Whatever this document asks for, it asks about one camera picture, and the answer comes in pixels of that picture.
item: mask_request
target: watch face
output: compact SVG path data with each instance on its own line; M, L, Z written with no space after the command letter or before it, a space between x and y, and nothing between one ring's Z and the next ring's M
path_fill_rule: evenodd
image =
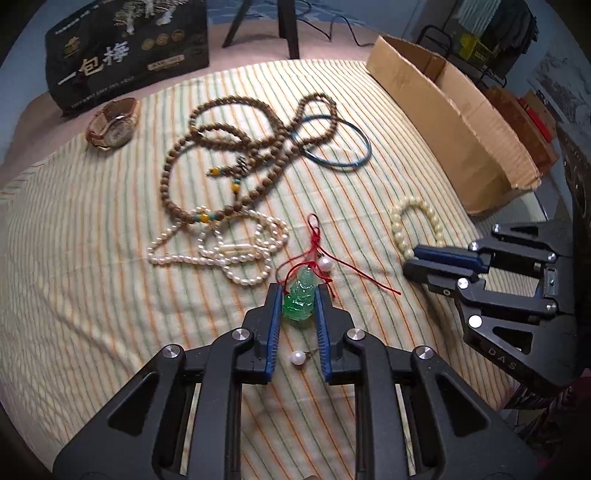
M133 133L134 127L131 120L118 120L114 122L107 130L105 142L112 148L119 148L129 141Z

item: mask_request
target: blue bangle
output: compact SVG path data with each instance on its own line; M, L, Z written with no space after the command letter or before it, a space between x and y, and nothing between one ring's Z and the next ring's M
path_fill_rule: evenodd
M332 117L330 115L310 115L307 117L304 117L301 122L300 125L303 125L307 122L310 122L312 120L318 120L318 119L328 119L330 120ZM363 133L363 131L357 126L352 124L351 122L348 122L347 120L343 120L342 118L337 118L337 121L345 124L349 127L351 127L353 130L355 130L359 136L363 139L363 142L365 143L365 147L367 148L367 153L365 154L365 156L363 158L360 158L358 160L355 160L354 162L351 163L341 163L341 162L336 162L336 161L330 161L327 160L325 158L320 158L317 157L316 155L314 155L313 153L310 153L309 150L306 150L305 148L302 149L303 154L309 158L311 161L317 163L318 165L323 165L325 167L340 167L340 168L345 168L345 167L349 167L349 168L357 168L360 167L361 165L363 165L364 163L366 163L370 158L371 158L371 143L369 142L369 138L367 137L367 135L365 135ZM292 131L290 134L291 140L293 142L296 142L296 131Z

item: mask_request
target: white pearl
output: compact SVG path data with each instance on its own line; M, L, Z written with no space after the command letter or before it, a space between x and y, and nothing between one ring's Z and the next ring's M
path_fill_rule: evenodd
M306 354L301 350L296 350L295 352L291 353L290 362L294 365L297 365L298 367L300 365L304 365L306 362Z
M320 271L328 273L332 269L334 262L332 258L323 256L320 257L316 263L318 263L318 268L320 269Z

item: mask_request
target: black cable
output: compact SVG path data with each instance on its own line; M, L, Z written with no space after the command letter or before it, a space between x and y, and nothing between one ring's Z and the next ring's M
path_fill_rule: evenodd
M306 4L308 6L308 10L306 10L305 12L299 13L295 15L295 18L297 20L299 20L300 22L305 23L306 25L311 26L312 28L314 28L314 30L319 31L320 33L322 33L329 42L332 42L332 31L333 31L333 26L335 25L335 20L337 18L342 18L346 23L347 26L349 27L349 31L351 32L351 36L353 37L353 40L355 42L355 44L358 47L373 47L374 44L373 43L363 43L360 44L359 41L357 40L357 37L355 36L355 32L353 31L353 27L351 26L351 23L349 22L349 20L346 17L343 17L342 15L335 15L332 20L330 20L330 27L329 27L329 32L326 33L324 30L322 30L321 28L318 28L316 25L313 25L312 23L308 22L307 20L305 20L303 17L304 15L309 14L312 11L312 4L310 2L308 2L307 0L297 0L298 2L302 2L303 4ZM271 5L275 5L273 2L268 1L268 4Z

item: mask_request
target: tripod leg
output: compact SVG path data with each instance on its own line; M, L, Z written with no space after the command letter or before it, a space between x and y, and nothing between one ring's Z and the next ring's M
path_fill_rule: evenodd
M278 0L279 36L287 39L290 59L300 58L300 47L297 35L296 3L295 0Z
M222 48L228 48L230 45L232 45L232 41L234 40L234 35L236 35L236 32L238 31L238 28L242 24L242 21L244 20L244 17L246 16L248 9L250 9L250 7L252 6L253 1L254 0L243 0L240 10L238 11L236 16L234 17L234 20L232 21L232 25L230 26L230 30L228 30L228 34L226 35L226 40L223 41Z

